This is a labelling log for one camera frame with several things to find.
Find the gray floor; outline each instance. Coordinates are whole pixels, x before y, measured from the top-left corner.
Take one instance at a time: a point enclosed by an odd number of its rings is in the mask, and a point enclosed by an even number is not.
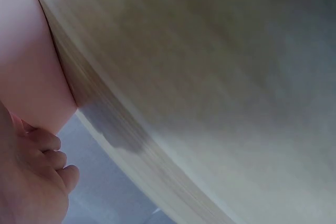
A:
[[[81,171],[63,224],[173,224],[100,148],[74,116],[61,130],[68,164]]]

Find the skin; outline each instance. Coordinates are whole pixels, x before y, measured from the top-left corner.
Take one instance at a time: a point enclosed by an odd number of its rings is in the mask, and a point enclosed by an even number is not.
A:
[[[0,224],[60,224],[79,171],[59,138],[29,130],[0,103]]]

